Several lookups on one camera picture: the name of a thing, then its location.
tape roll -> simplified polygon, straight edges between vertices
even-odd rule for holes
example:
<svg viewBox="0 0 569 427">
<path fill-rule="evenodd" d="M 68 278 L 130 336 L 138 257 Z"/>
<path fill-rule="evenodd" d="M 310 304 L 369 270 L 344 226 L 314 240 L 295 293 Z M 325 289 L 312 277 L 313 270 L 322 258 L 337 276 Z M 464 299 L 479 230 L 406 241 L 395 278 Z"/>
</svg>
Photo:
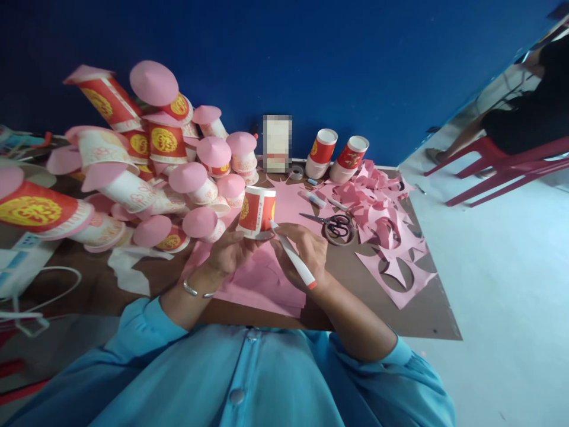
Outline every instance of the tape roll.
<svg viewBox="0 0 569 427">
<path fill-rule="evenodd" d="M 299 181 L 304 176 L 304 168 L 300 165 L 292 165 L 290 169 L 290 179 L 293 181 Z"/>
</svg>

blue wall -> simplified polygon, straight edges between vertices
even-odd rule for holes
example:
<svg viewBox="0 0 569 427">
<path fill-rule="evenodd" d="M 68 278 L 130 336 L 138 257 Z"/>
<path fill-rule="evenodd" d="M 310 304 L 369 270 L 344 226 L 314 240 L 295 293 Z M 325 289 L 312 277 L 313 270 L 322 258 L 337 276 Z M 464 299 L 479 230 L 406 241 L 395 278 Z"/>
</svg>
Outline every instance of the blue wall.
<svg viewBox="0 0 569 427">
<path fill-rule="evenodd" d="M 292 114 L 294 157 L 319 128 L 397 165 L 553 22 L 557 0 L 28 1 L 1 6 L 0 123 L 62 133 L 106 124 L 62 80 L 79 64 L 128 76 L 164 63 L 228 132 Z"/>
</svg>

white floor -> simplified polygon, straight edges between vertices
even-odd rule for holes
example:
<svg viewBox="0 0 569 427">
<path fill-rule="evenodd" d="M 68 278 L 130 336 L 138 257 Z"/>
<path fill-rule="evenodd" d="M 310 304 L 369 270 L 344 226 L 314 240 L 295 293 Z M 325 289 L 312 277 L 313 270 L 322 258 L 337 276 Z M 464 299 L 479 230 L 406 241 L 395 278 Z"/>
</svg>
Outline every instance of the white floor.
<svg viewBox="0 0 569 427">
<path fill-rule="evenodd" d="M 446 148 L 457 134 L 447 125 L 424 148 Z M 448 208 L 480 182 L 451 175 L 476 158 L 429 178 L 423 149 L 401 165 L 426 192 L 410 197 L 464 339 L 406 341 L 442 376 L 459 426 L 567 426 L 569 193 L 535 181 Z"/>
</svg>

table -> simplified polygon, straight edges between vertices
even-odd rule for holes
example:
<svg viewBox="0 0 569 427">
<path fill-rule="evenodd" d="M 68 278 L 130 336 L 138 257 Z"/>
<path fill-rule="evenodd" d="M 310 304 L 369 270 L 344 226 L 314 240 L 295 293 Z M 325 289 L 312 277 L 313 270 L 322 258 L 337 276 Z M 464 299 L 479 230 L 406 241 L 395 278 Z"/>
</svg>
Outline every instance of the table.
<svg viewBox="0 0 569 427">
<path fill-rule="evenodd" d="M 386 172 L 393 176 L 393 171 Z M 263 181 L 264 173 L 260 172 L 260 175 L 260 181 Z M 267 181 L 261 185 L 271 186 Z M 81 193 L 79 187 L 78 181 L 70 177 L 58 177 L 58 183 L 54 189 L 83 198 L 86 194 Z M 403 201 L 402 205 L 411 215 L 413 222 L 417 224 L 412 231 L 420 232 L 417 217 L 409 199 Z M 190 243 L 171 261 L 144 258 L 135 265 L 135 269 L 143 272 L 149 279 L 152 297 L 161 295 L 179 281 L 180 273 L 193 247 L 194 243 Z M 398 334 L 450 340 L 462 339 L 438 276 L 432 279 L 403 310 L 399 310 L 361 264 L 354 251 L 361 254 L 372 254 L 370 247 L 359 245 L 356 241 L 346 247 L 330 245 L 327 269 Z M 46 307 L 46 316 L 67 313 L 119 316 L 128 303 L 140 298 L 141 295 L 132 294 L 117 287 L 114 272 L 107 266 L 109 254 L 110 252 L 88 253 L 82 245 L 72 240 L 63 241 L 47 265 L 73 267 L 83 274 L 83 280 L 76 290 Z M 423 257 L 419 265 L 428 271 L 436 271 L 430 254 Z M 26 290 L 22 300 L 34 303 L 47 301 L 68 289 L 74 281 L 75 276 L 72 273 L 43 272 Z M 393 283 L 394 289 L 401 290 L 400 285 L 395 281 Z M 300 319 L 213 299 L 202 314 L 200 321 L 290 329 L 332 330 L 327 316 L 309 298 L 306 300 L 306 306 L 302 310 Z"/>
</svg>

bracelet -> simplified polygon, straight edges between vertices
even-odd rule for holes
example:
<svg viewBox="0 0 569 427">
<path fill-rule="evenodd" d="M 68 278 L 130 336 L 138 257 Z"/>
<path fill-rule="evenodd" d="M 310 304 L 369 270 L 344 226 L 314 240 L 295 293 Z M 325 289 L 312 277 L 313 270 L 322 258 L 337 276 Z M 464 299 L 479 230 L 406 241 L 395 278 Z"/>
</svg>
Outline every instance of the bracelet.
<svg viewBox="0 0 569 427">
<path fill-rule="evenodd" d="M 192 288 L 190 287 L 190 285 L 188 285 L 188 279 L 184 280 L 184 289 L 185 289 L 186 292 L 187 292 L 188 294 L 190 294 L 192 297 L 197 297 L 197 290 L 192 289 Z M 202 297 L 202 298 L 207 299 L 207 298 L 211 298 L 211 297 L 214 296 L 214 295 L 215 295 L 215 292 L 212 292 L 211 294 L 203 294 L 203 297 Z"/>
</svg>

